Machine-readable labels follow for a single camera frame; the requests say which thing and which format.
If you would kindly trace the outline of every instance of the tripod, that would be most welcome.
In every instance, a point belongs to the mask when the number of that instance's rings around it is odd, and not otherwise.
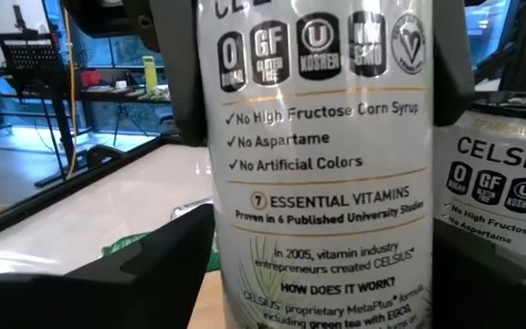
[[[119,103],[119,111],[117,112],[117,120],[115,122],[115,132],[113,133],[113,146],[117,143],[117,132],[119,131],[119,123],[121,122],[121,116],[124,116],[125,118],[129,119],[129,121],[133,122],[137,129],[139,129],[145,137],[149,137],[148,134],[145,132],[145,130],[129,115],[129,112],[125,107]]]

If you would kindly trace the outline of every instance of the celsius can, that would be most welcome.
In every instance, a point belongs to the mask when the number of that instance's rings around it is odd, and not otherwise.
[[[526,257],[526,94],[478,93],[435,132],[435,217]]]
[[[226,327],[430,327],[432,1],[197,10]]]

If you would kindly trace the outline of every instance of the table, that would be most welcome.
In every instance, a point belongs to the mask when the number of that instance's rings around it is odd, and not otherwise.
[[[118,239],[165,225],[174,208],[211,195],[206,148],[160,146],[0,232],[0,273],[65,274]]]
[[[188,329],[225,329],[220,271],[205,275]]]

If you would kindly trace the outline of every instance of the checkmark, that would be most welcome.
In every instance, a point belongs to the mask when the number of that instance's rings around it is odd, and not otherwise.
[[[230,115],[230,117],[228,117],[228,119],[225,120],[225,121],[226,121],[226,124],[230,124],[230,122],[233,121],[233,118],[234,118],[234,117],[235,117],[235,114],[232,113],[232,114]]]

